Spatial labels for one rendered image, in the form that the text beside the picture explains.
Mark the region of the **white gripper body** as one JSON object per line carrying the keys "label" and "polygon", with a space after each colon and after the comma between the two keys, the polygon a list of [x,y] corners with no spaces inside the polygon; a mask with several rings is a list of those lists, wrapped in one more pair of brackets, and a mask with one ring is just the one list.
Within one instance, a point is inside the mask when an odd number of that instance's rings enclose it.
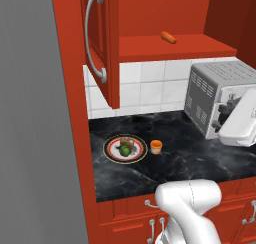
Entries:
{"label": "white gripper body", "polygon": [[249,89],[240,99],[218,132],[228,146],[251,147],[256,144],[256,89]]}

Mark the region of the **orange jam jar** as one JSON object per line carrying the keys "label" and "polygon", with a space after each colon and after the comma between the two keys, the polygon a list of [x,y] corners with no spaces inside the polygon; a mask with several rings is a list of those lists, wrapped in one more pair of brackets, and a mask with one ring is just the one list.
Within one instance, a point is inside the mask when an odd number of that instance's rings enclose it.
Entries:
{"label": "orange jam jar", "polygon": [[162,142],[160,140],[152,140],[150,142],[151,153],[154,155],[159,155],[162,150]]}

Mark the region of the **brown bread slice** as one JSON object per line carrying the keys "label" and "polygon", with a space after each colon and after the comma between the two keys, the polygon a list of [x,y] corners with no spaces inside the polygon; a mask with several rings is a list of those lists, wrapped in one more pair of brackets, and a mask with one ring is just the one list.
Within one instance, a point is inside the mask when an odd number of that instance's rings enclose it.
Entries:
{"label": "brown bread slice", "polygon": [[130,149],[134,147],[134,140],[131,137],[121,137],[120,138],[120,145],[127,146]]}

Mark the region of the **green avocado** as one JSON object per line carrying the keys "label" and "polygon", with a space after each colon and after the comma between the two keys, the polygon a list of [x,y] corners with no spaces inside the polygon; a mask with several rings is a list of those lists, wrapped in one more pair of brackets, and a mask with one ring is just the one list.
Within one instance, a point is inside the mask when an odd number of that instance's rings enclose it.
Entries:
{"label": "green avocado", "polygon": [[130,155],[131,149],[128,146],[123,145],[120,147],[119,152],[122,156],[127,157]]}

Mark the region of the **red base cabinet door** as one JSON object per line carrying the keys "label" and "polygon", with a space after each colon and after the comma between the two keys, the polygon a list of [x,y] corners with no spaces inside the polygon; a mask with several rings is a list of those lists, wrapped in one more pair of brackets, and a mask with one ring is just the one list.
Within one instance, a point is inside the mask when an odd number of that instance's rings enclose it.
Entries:
{"label": "red base cabinet door", "polygon": [[151,237],[150,219],[155,220],[156,217],[140,217],[107,226],[104,244],[147,244]]}
{"label": "red base cabinet door", "polygon": [[256,223],[241,225],[231,244],[256,244]]}

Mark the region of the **red rimmed white plate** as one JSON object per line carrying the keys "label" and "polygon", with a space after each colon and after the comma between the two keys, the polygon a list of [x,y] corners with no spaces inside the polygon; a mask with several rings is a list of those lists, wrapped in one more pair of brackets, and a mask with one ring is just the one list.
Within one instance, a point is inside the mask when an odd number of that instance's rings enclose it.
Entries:
{"label": "red rimmed white plate", "polygon": [[[131,137],[134,140],[134,147],[129,156],[124,157],[120,154],[120,138]],[[133,164],[141,161],[148,153],[147,144],[143,139],[132,134],[119,134],[108,138],[103,144],[103,154],[112,162],[118,164]]]}

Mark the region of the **tall red cabinet panel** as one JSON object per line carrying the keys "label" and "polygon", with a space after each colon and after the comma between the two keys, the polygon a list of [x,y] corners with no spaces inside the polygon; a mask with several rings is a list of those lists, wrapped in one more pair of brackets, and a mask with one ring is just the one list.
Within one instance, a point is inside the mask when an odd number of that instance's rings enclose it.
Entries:
{"label": "tall red cabinet panel", "polygon": [[97,215],[83,76],[85,48],[81,0],[52,1],[89,244],[104,244]]}

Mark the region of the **silver toaster oven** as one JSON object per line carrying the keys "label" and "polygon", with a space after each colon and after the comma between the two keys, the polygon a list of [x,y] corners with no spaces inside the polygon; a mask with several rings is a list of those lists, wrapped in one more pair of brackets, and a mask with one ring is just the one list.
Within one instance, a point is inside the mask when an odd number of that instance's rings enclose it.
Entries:
{"label": "silver toaster oven", "polygon": [[232,113],[222,115],[219,106],[233,100],[235,108],[250,88],[256,88],[256,70],[240,60],[194,63],[184,111],[206,139],[216,139],[212,122],[222,127]]}

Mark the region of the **red drawer front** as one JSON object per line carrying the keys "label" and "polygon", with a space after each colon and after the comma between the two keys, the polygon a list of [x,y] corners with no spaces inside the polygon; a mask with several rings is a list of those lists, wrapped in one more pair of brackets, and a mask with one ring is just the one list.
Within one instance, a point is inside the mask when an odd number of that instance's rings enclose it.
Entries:
{"label": "red drawer front", "polygon": [[157,209],[145,206],[145,200],[150,200],[152,205],[156,205],[155,196],[153,194],[114,200],[112,202],[113,220],[121,221],[155,213]]}
{"label": "red drawer front", "polygon": [[256,177],[219,183],[222,201],[220,212],[244,210],[251,198],[256,197]]}

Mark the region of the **orange carrot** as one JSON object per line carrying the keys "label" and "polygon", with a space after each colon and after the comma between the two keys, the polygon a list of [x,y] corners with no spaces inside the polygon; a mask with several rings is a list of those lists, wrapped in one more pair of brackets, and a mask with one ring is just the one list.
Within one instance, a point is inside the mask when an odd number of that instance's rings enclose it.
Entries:
{"label": "orange carrot", "polygon": [[165,40],[171,44],[175,44],[177,42],[176,38],[166,31],[162,31],[160,36],[163,40]]}

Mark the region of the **red open wall cabinet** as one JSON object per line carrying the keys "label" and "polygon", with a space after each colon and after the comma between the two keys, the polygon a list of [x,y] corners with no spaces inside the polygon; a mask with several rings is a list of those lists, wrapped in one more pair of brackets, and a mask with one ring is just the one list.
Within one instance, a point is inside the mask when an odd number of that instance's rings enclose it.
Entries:
{"label": "red open wall cabinet", "polygon": [[249,14],[256,0],[119,0],[119,60],[234,56]]}

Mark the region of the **red wall cabinet door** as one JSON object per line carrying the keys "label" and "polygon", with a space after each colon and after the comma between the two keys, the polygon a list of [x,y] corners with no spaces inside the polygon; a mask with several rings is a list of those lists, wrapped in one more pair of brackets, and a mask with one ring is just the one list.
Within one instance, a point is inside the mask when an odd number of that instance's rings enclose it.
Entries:
{"label": "red wall cabinet door", "polygon": [[106,102],[120,107],[119,0],[81,0],[87,66]]}

